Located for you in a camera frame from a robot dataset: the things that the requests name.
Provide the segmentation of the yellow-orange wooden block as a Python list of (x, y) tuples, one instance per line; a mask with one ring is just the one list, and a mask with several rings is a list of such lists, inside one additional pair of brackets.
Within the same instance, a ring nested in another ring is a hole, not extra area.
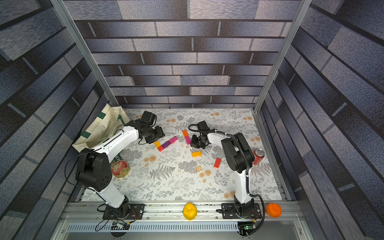
[(200, 151), (192, 153), (193, 158), (197, 158), (197, 157), (201, 157), (201, 156), (202, 156), (202, 153)]

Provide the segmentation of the pink wooden block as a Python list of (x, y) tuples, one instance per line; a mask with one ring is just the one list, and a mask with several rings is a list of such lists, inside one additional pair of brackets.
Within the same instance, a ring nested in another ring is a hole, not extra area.
[(191, 139), (190, 139), (190, 137), (189, 137), (189, 136), (186, 136), (186, 137), (185, 137), (185, 140), (186, 140), (186, 142), (187, 142), (187, 144), (188, 144), (188, 145), (190, 145), (190, 144), (191, 144)]

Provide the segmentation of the orange wooden block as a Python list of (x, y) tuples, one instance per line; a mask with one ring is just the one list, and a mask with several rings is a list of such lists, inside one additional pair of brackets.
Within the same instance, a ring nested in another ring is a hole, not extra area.
[(189, 134), (188, 134), (187, 130), (183, 130), (183, 135), (184, 135), (185, 138), (189, 137)]

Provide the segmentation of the magenta wooden block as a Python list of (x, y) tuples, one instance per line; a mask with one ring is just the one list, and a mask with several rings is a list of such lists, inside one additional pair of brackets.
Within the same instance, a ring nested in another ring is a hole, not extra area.
[(173, 138), (171, 138), (171, 139), (169, 140), (169, 142), (170, 142), (171, 144), (173, 144), (173, 143), (176, 142), (177, 140), (178, 140), (177, 137), (173, 137)]

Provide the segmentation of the purple wooden block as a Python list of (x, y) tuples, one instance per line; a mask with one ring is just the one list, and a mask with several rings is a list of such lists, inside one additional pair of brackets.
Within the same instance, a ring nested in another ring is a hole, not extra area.
[(171, 143), (170, 142), (165, 142), (163, 145), (162, 145), (162, 148), (165, 149), (167, 148)]

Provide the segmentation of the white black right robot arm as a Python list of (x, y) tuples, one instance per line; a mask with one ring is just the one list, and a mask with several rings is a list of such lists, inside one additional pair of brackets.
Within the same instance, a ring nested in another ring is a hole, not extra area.
[(231, 135), (216, 129), (210, 129), (205, 121), (188, 126), (188, 130), (200, 135), (193, 135), (191, 146), (204, 149), (208, 145), (222, 147), (228, 166), (235, 173), (234, 208), (240, 218), (250, 214), (254, 206), (254, 195), (250, 192), (249, 171), (255, 156), (243, 134)]

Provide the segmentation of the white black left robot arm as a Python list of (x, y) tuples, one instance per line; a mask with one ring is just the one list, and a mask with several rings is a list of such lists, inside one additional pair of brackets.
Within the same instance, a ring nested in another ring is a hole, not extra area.
[(129, 214), (128, 198), (112, 182), (110, 163), (123, 149), (138, 139), (152, 144), (164, 137), (161, 127), (156, 126), (157, 115), (145, 111), (140, 119), (132, 120), (110, 139), (92, 149), (82, 150), (78, 157), (76, 180), (95, 191), (107, 207), (122, 218)]

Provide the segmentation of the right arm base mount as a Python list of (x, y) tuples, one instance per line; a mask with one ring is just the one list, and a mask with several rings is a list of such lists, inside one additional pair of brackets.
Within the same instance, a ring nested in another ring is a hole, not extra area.
[(224, 220), (231, 219), (262, 219), (263, 213), (261, 211), (260, 205), (254, 203), (250, 210), (244, 212), (243, 215), (238, 213), (233, 203), (222, 203), (220, 213)]

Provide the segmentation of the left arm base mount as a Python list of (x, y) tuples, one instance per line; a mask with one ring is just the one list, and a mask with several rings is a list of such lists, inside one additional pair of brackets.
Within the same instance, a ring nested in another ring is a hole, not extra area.
[(106, 205), (104, 210), (98, 209), (98, 211), (103, 213), (104, 220), (141, 220), (145, 206), (145, 204), (125, 204), (115, 209)]

